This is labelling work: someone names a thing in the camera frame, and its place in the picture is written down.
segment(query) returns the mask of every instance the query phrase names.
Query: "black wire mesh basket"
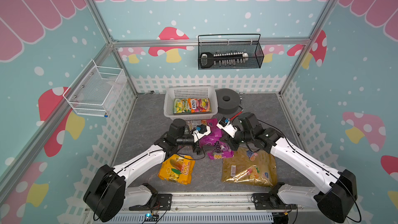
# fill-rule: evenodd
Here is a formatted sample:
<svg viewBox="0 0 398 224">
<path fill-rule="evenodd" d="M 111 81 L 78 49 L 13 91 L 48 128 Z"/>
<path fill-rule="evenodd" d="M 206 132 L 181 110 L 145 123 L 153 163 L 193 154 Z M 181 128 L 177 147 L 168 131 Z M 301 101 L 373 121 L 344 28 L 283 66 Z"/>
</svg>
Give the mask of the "black wire mesh basket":
<svg viewBox="0 0 398 224">
<path fill-rule="evenodd" d="M 198 36 L 198 69 L 261 68 L 260 34 Z"/>
</svg>

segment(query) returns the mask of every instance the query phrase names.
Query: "white plastic basket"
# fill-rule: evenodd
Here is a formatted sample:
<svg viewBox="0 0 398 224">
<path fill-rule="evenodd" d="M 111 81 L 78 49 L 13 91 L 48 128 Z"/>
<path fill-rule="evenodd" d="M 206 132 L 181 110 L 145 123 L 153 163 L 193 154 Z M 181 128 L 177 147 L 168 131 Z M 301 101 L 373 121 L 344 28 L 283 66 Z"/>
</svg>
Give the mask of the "white plastic basket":
<svg viewBox="0 0 398 224">
<path fill-rule="evenodd" d="M 178 114 L 173 113 L 174 99 L 202 99 L 209 98 L 211 112 L 207 113 L 190 113 L 182 112 Z M 169 87 L 166 90 L 166 97 L 164 99 L 164 116 L 169 117 L 172 120 L 181 118 L 186 121 L 190 120 L 201 120 L 211 119 L 213 115 L 218 112 L 217 96 L 214 87 L 211 86 L 196 86 L 196 87 Z"/>
<path fill-rule="evenodd" d="M 63 97 L 76 114 L 108 117 L 126 85 L 127 77 L 121 68 L 100 67 L 93 60 L 91 62 L 92 69 L 66 97 L 79 75 L 64 92 Z M 99 69 L 106 69 L 112 73 L 100 72 Z"/>
</svg>

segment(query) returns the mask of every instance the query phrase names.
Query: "black foam roll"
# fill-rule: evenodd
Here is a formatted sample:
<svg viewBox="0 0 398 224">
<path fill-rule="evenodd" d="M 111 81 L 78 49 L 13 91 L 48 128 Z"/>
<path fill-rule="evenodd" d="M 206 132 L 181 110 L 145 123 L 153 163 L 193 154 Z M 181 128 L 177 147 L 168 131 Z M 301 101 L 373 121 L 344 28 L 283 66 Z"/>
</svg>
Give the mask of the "black foam roll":
<svg viewBox="0 0 398 224">
<path fill-rule="evenodd" d="M 222 88 L 216 91 L 218 112 L 232 114 L 236 112 L 240 104 L 239 94 L 234 90 Z"/>
</svg>

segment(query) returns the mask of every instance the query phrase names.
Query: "yellow candy bag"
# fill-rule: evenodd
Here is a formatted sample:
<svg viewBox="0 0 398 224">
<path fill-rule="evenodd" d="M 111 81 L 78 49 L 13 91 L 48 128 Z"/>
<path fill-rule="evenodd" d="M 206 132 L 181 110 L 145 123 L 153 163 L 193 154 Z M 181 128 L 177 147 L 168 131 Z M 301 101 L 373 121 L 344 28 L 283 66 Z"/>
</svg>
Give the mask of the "yellow candy bag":
<svg viewBox="0 0 398 224">
<path fill-rule="evenodd" d="M 158 177 L 162 180 L 187 185 L 191 183 L 194 165 L 194 160 L 188 160 L 174 154 L 162 163 Z"/>
<path fill-rule="evenodd" d="M 239 147 L 234 157 L 223 159 L 221 181 L 273 187 L 278 182 L 275 157 Z"/>
</svg>

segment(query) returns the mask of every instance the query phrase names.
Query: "cable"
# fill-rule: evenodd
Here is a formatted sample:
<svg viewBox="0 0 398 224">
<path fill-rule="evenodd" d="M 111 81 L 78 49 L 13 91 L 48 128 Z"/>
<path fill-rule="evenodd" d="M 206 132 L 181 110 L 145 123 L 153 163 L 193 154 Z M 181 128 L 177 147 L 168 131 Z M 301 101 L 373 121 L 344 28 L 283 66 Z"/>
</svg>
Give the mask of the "cable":
<svg viewBox="0 0 398 224">
<path fill-rule="evenodd" d="M 286 135 L 283 134 L 283 132 L 282 132 L 281 130 L 279 130 L 278 128 L 274 127 L 273 125 L 270 125 L 270 124 L 268 124 L 268 123 L 266 123 L 266 122 L 264 122 L 264 121 L 261 121 L 261 120 L 258 120 L 258 121 L 263 122 L 263 123 L 269 125 L 270 127 L 274 128 L 274 129 L 276 129 L 276 130 L 278 130 L 279 132 L 281 132 L 281 134 L 282 134 L 284 137 L 286 137 Z M 354 196 L 353 196 L 353 195 L 351 194 L 351 192 L 348 190 L 348 188 L 346 187 L 346 185 L 345 185 L 340 179 L 338 179 L 335 175 L 333 175 L 330 171 L 328 171 L 328 170 L 325 169 L 324 167 L 320 166 L 319 164 L 315 163 L 314 161 L 312 161 L 312 160 L 309 159 L 308 157 L 304 156 L 304 155 L 301 154 L 300 152 L 296 151 L 296 149 L 295 149 L 295 148 L 293 147 L 293 145 L 288 141 L 287 138 L 286 138 L 286 141 L 287 141 L 287 143 L 290 145 L 290 147 L 291 147 L 297 154 L 301 155 L 302 157 L 304 157 L 305 159 L 307 159 L 307 160 L 310 161 L 311 163 L 315 164 L 316 166 L 320 167 L 322 170 L 324 170 L 324 171 L 326 171 L 327 173 L 329 173 L 330 175 L 332 175 L 334 178 L 336 178 L 336 179 L 341 183 L 341 185 L 343 185 L 343 186 L 346 188 L 347 192 L 350 194 L 352 200 L 354 201 L 355 206 L 357 207 L 358 214 L 359 214 L 359 221 L 353 220 L 353 219 L 351 219 L 350 217 L 347 217 L 347 218 L 349 218 L 349 219 L 350 219 L 351 221 L 353 221 L 353 222 L 360 223 L 360 222 L 362 221 L 361 211 L 359 210 L 358 204 L 357 204 L 357 202 L 356 202 Z"/>
</svg>

